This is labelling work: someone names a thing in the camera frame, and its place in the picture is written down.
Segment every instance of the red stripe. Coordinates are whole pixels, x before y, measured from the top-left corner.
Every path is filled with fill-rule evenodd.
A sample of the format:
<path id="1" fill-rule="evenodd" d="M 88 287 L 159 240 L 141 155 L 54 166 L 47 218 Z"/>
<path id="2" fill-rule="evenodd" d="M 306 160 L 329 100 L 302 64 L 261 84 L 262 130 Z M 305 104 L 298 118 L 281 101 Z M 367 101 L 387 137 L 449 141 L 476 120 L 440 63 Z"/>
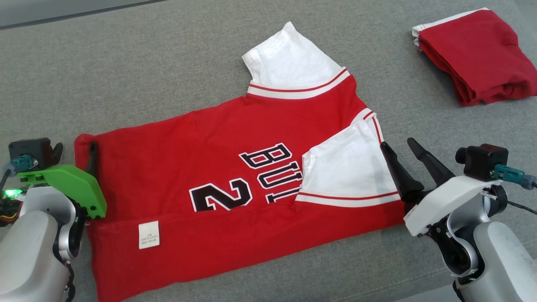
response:
<path id="1" fill-rule="evenodd" d="M 376 123 L 376 118 L 373 118 L 373 123 L 375 124 L 375 128 L 376 128 L 376 136 L 379 138 L 379 143 L 382 143 L 382 140 L 380 139 L 379 126 L 378 126 L 378 124 Z"/>
<path id="2" fill-rule="evenodd" d="M 304 192 L 299 192 L 299 195 L 306 195 L 306 196 L 320 197 L 320 198 L 329 198 L 329 199 L 338 199 L 338 200 L 368 200 L 368 199 L 373 199 L 373 198 L 381 198 L 381 197 L 386 197 L 386 196 L 390 196 L 390 195 L 395 195 L 397 193 L 398 192 L 392 192 L 392 193 L 386 193 L 386 194 L 382 194 L 382 195 L 368 196 L 368 197 L 336 197 L 336 196 L 324 196 L 324 195 L 310 194 L 310 193 L 304 193 Z"/>
<path id="3" fill-rule="evenodd" d="M 371 111 L 370 113 L 366 114 L 366 116 L 364 116 L 364 120 L 366 120 L 366 118 L 367 118 L 368 116 L 370 116 L 371 114 L 373 114 L 373 111 Z"/>
<path id="4" fill-rule="evenodd" d="M 322 84 L 321 86 L 317 86 L 317 87 L 314 87 L 314 88 L 307 88 L 307 89 L 272 89 L 272 88 L 267 88 L 267 87 L 261 87 L 261 86 L 258 86 L 258 85 L 254 85 L 254 84 L 250 84 L 250 87 L 254 87 L 254 88 L 258 88 L 258 89 L 263 89 L 263 90 L 268 90 L 268 91 L 275 91 L 275 92 L 304 92 L 304 91 L 312 91 L 312 90 L 315 90 L 315 89 L 319 89 L 319 88 L 323 88 L 327 85 L 330 85 L 330 83 L 332 83 L 333 81 L 337 80 L 337 78 L 339 78 L 340 75 L 342 75 L 344 72 L 346 72 L 347 69 L 343 69 L 342 72 L 340 72 L 335 78 L 332 79 L 332 81 L 326 83 L 326 84 Z"/>

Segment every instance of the red fabric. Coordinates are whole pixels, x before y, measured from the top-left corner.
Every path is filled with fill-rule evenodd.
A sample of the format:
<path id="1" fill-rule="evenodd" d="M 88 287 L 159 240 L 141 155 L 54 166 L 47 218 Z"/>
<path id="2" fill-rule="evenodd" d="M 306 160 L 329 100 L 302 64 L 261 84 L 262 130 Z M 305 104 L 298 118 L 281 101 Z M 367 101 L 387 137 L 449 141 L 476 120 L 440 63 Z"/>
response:
<path id="1" fill-rule="evenodd" d="M 116 302 L 174 282 L 214 276 L 334 240 L 402 223 L 403 204 L 341 208 L 267 203 L 266 195 L 298 188 L 292 181 L 264 189 L 257 177 L 296 161 L 350 124 L 365 104 L 348 77 L 305 100 L 247 95 L 183 116 L 75 141 L 85 167 L 90 142 L 99 148 L 106 217 L 88 227 L 101 302 Z M 291 158 L 259 169 L 239 154 L 284 143 Z M 189 190 L 208 183 L 237 197 L 232 179 L 248 182 L 253 199 L 226 210 L 193 209 Z M 158 220 L 160 245 L 139 249 L 138 225 Z"/>
<path id="2" fill-rule="evenodd" d="M 419 49 L 450 75 L 463 106 L 537 96 L 537 70 L 517 34 L 490 10 L 427 28 L 419 39 Z"/>

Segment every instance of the yellow wire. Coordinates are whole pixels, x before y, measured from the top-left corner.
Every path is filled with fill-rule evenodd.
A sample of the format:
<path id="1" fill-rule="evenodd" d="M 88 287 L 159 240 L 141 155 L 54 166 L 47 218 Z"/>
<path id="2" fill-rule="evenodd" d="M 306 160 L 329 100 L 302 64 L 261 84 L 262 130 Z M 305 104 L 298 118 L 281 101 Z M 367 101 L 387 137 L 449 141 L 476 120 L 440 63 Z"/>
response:
<path id="1" fill-rule="evenodd" d="M 15 213 L 15 214 L 14 214 L 13 216 L 11 216 L 11 217 L 7 217 L 7 216 L 5 216 L 5 215 L 0 215 L 0 218 L 13 219 L 13 218 L 15 218 L 15 216 L 17 216 L 17 213 Z"/>

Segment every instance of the white care label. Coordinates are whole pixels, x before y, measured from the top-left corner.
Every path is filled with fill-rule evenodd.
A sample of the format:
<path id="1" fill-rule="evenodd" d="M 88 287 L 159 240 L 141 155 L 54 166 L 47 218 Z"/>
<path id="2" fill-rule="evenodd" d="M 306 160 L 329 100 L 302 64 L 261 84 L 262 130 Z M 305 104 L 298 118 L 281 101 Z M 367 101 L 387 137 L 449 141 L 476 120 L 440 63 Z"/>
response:
<path id="1" fill-rule="evenodd" d="M 161 244 L 158 234 L 158 221 L 138 225 L 140 249 L 156 247 Z"/>

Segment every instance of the jersey lettering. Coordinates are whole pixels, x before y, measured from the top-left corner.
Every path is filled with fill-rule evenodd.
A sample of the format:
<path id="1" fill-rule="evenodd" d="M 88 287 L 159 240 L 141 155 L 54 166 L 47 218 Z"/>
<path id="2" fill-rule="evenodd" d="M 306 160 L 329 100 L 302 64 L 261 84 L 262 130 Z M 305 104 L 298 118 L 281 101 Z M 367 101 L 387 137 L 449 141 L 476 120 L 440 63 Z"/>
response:
<path id="1" fill-rule="evenodd" d="M 279 143 L 274 147 L 253 153 L 240 153 L 239 156 L 250 168 L 259 169 L 269 164 L 286 160 L 293 154 L 283 143 Z"/>
<path id="2" fill-rule="evenodd" d="M 247 205 L 252 200 L 250 186 L 244 179 L 233 179 L 229 181 L 229 186 L 231 187 L 231 190 L 237 192 L 238 197 L 233 197 L 230 194 L 227 194 L 212 183 L 190 189 L 190 199 L 192 200 L 194 211 L 216 210 L 216 206 L 209 201 L 210 199 L 223 206 L 228 211 L 234 207 Z"/>
<path id="3" fill-rule="evenodd" d="M 276 193 L 276 194 L 267 194 L 265 195 L 266 199 L 267 199 L 267 203 L 275 203 L 276 200 L 280 199 L 280 198 L 284 198 L 284 197 L 287 197 L 287 196 L 291 196 L 291 195 L 295 195 L 297 194 L 298 192 L 300 191 L 300 187 L 298 188 L 295 188 L 295 189 L 291 189 L 291 190 L 288 190 L 288 191 L 283 191 L 283 192 L 280 192 L 280 193 Z"/>
<path id="4" fill-rule="evenodd" d="M 281 174 L 287 174 L 280 178 L 276 178 Z M 293 181 L 299 181 L 302 179 L 302 173 L 300 172 L 299 164 L 294 161 L 286 166 L 270 170 L 265 173 L 261 173 L 257 176 L 259 183 L 265 189 L 273 188 L 275 186 L 283 185 Z"/>

